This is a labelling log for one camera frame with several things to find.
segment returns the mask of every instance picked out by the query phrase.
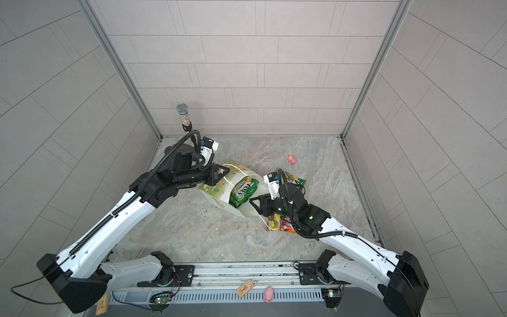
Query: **gray floor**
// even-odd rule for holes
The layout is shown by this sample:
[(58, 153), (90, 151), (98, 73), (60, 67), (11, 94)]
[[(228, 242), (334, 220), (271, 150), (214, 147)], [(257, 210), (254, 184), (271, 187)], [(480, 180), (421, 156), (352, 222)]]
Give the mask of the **gray floor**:
[[(281, 167), (307, 180), (306, 199), (349, 229), (372, 239), (339, 140), (326, 137), (217, 137), (216, 163), (233, 159), (260, 175)], [(163, 139), (163, 150), (175, 143)], [(298, 160), (290, 165), (292, 153)], [(113, 261), (162, 251), (174, 262), (316, 260), (325, 249), (314, 239), (293, 233), (266, 232), (259, 217), (247, 219), (211, 206), (197, 188), (181, 190), (139, 222), (117, 245)]]

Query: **black cable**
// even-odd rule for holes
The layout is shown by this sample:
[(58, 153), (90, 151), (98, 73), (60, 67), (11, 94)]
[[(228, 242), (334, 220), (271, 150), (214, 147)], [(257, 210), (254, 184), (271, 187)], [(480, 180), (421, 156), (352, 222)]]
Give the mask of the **black cable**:
[(27, 299), (29, 300), (30, 302), (34, 302), (34, 303), (37, 303), (37, 304), (43, 304), (43, 305), (56, 305), (56, 304), (61, 304), (63, 302), (57, 302), (57, 303), (45, 303), (45, 302), (39, 302), (38, 300), (34, 300), (34, 299), (31, 299), (29, 297), (26, 297), (24, 295), (21, 295), (19, 294), (18, 292), (14, 291), (14, 289), (18, 288), (18, 287), (21, 287), (21, 286), (25, 286), (25, 285), (28, 285), (28, 284), (31, 284), (33, 282), (36, 282), (38, 280), (41, 280), (45, 277), (48, 277), (51, 273), (53, 273), (54, 270), (56, 270), (57, 268), (60, 267), (60, 265), (62, 265), (63, 263), (65, 263), (66, 261), (68, 260), (68, 258), (66, 258), (65, 260), (63, 260), (62, 263), (58, 264), (55, 268), (53, 268), (51, 271), (49, 271), (48, 273), (44, 274), (42, 277), (39, 277), (37, 279), (34, 279), (34, 280), (31, 280), (29, 282), (26, 282), (26, 283), (23, 283), (23, 284), (20, 284), (20, 285), (16, 285), (16, 286), (12, 286), (11, 287), (11, 292), (14, 293), (15, 295), (18, 295), (19, 297), (22, 297), (24, 299)]
[(151, 308), (146, 308), (146, 307), (142, 307), (142, 306), (139, 306), (139, 305), (136, 305), (136, 304), (132, 304), (132, 303), (125, 303), (125, 302), (122, 302), (122, 301), (119, 301), (116, 297), (115, 297), (115, 292), (111, 292), (111, 295), (113, 296), (113, 298), (119, 302), (119, 303), (122, 303), (122, 304), (127, 304), (127, 305), (132, 305), (132, 306), (135, 306), (135, 307), (139, 307), (139, 308), (142, 308), (142, 309), (146, 309), (146, 310), (151, 310), (151, 311), (154, 311), (153, 309)]
[(148, 184), (148, 182), (152, 179), (152, 177), (157, 173), (157, 171), (159, 170), (159, 168), (165, 163), (165, 161), (167, 160), (167, 158), (172, 154), (174, 153), (174, 151), (176, 151), (176, 149), (178, 149), (186, 140), (188, 140), (191, 136), (193, 135), (197, 135), (197, 142), (198, 144), (201, 143), (201, 134), (199, 133), (199, 131), (197, 130), (192, 130), (190, 131), (189, 133), (187, 133), (184, 137), (182, 137), (178, 142), (176, 142), (176, 144), (174, 144), (174, 146), (169, 150), (169, 152), (164, 155), (164, 157), (157, 163), (157, 165), (155, 165), (155, 167), (150, 171), (150, 173), (148, 174), (148, 176), (146, 176), (146, 178), (143, 180), (143, 182), (139, 185), (139, 187), (137, 188), (137, 191), (135, 192), (135, 194), (130, 197), (127, 201), (125, 201), (121, 206), (119, 206), (118, 208), (116, 208), (110, 215), (107, 215), (104, 219), (102, 219), (102, 221), (100, 221), (97, 225), (95, 225), (87, 234), (86, 236), (81, 239), (80, 241), (78, 241), (78, 243), (76, 243), (76, 246), (74, 246), (74, 248), (72, 248), (72, 250), (70, 250), (69, 254), (70, 255), (74, 255), (77, 253), (77, 251), (79, 251), (81, 249), (81, 247), (88, 241), (90, 240), (90, 238), (95, 234), (97, 233), (98, 230), (100, 230), (109, 220), (111, 220), (112, 218), (114, 218), (114, 216), (116, 216), (117, 214), (119, 214), (123, 209), (125, 209), (128, 205), (130, 205), (131, 203), (133, 203), (142, 193), (142, 191), (144, 190), (144, 188), (146, 187), (146, 185)]

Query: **sparkly microphone handle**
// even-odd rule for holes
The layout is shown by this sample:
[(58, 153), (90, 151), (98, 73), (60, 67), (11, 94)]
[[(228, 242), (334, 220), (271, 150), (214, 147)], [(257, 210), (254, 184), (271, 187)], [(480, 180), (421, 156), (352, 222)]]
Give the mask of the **sparkly microphone handle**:
[[(192, 123), (190, 122), (189, 117), (189, 107), (184, 103), (179, 103), (176, 106), (176, 110), (178, 110), (179, 118), (182, 120), (183, 130), (185, 132), (192, 131)], [(192, 143), (194, 143), (195, 150), (199, 153), (200, 149), (199, 146), (197, 145), (197, 139), (195, 138), (195, 135), (192, 135), (190, 137), (190, 140), (192, 140)]]

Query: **metal frame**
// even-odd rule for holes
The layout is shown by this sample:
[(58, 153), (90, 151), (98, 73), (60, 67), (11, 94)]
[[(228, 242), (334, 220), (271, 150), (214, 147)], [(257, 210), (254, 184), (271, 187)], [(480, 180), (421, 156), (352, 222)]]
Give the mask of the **metal frame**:
[(78, 4), (79, 9), (83, 13), (83, 16), (85, 17), (86, 21), (88, 22), (88, 25), (90, 25), (93, 33), (95, 34), (95, 37), (97, 37), (97, 40), (104, 49), (104, 52), (106, 53), (107, 57), (111, 61), (111, 64), (113, 64), (113, 67), (115, 68), (116, 73), (120, 77), (120, 80), (125, 85), (127, 92), (130, 94), (132, 100), (141, 111), (142, 116), (148, 121), (148, 124), (150, 125), (152, 131), (157, 136), (157, 139), (161, 140), (163, 136), (160, 133), (160, 130), (158, 129), (157, 125), (153, 121), (152, 116), (148, 112), (148, 109), (144, 104), (144, 101), (139, 95), (137, 88), (135, 88), (132, 79), (128, 75), (112, 43), (109, 41), (109, 37), (102, 28), (102, 25), (100, 25), (100, 22), (98, 21), (97, 16), (93, 11), (92, 7), (88, 3), (88, 0), (76, 0), (76, 3)]

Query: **colorful snack package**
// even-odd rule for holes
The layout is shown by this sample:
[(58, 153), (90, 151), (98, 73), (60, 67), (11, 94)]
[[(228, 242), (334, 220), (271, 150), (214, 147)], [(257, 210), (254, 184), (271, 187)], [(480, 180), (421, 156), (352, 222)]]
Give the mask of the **colorful snack package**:
[(243, 177), (232, 189), (229, 204), (235, 208), (247, 202), (250, 196), (257, 190), (259, 181), (250, 176)]

